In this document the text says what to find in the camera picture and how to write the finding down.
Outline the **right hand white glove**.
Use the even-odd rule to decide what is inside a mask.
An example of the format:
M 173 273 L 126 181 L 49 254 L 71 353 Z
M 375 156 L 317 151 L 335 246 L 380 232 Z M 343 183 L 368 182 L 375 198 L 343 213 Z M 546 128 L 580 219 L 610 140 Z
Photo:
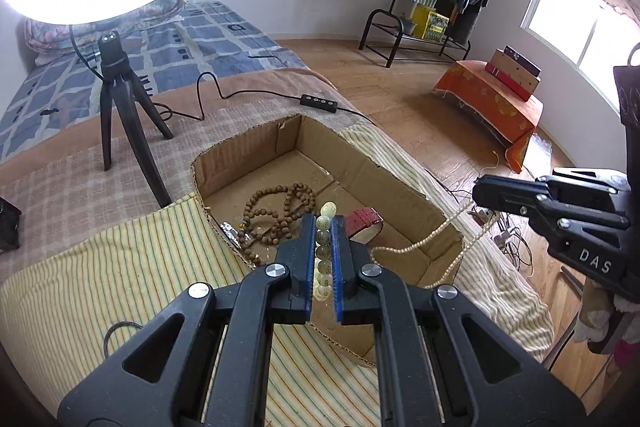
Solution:
M 585 281 L 575 340 L 597 355 L 612 355 L 624 371 L 639 356 L 639 305 Z

